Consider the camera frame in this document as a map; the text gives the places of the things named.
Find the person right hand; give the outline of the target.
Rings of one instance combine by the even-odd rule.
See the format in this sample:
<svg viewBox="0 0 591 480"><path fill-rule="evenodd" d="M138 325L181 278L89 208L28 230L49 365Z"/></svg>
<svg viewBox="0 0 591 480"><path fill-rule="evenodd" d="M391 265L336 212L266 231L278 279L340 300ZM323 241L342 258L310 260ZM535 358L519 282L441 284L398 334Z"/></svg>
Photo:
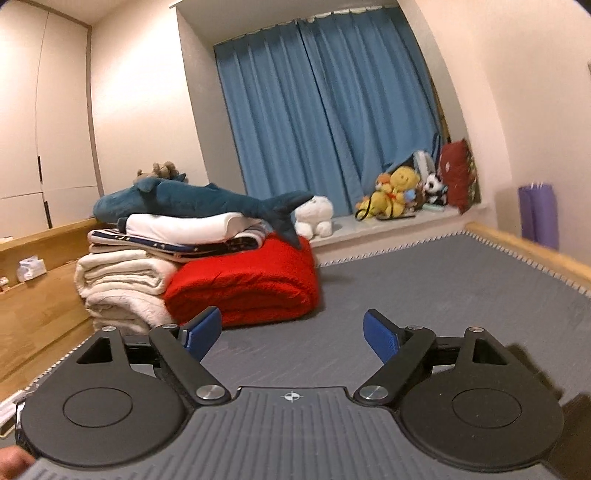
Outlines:
<svg viewBox="0 0 591 480"><path fill-rule="evenodd" d="M35 463L35 458L16 445L0 449L0 480L13 480Z"/></svg>

